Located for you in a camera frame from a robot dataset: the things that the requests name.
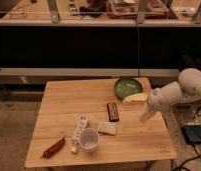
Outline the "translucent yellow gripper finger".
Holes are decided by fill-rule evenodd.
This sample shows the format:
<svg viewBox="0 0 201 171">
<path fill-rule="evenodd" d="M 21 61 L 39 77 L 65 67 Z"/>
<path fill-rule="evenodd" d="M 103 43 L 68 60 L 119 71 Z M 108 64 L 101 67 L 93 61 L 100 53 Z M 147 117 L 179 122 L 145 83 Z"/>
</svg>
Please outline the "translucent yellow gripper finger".
<svg viewBox="0 0 201 171">
<path fill-rule="evenodd" d="M 151 109 L 150 107 L 147 107 L 145 109 L 145 112 L 140 116 L 141 122 L 146 122 L 149 119 L 151 119 L 155 115 L 155 111 Z"/>
<path fill-rule="evenodd" d="M 136 94 L 125 97 L 123 99 L 123 103 L 144 102 L 147 99 L 148 99 L 148 95 L 146 93 L 136 93 Z"/>
</svg>

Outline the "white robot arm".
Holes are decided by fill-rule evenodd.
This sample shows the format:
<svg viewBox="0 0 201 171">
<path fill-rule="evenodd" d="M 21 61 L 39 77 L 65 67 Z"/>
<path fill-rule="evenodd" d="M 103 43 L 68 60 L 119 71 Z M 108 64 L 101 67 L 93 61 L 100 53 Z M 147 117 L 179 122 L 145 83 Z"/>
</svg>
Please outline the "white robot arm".
<svg viewBox="0 0 201 171">
<path fill-rule="evenodd" d="M 180 72 L 178 80 L 148 93 L 136 93 L 125 97 L 123 103 L 145 102 L 145 112 L 140 117 L 146 122 L 157 112 L 166 113 L 172 106 L 201 100 L 201 71 L 187 68 Z"/>
</svg>

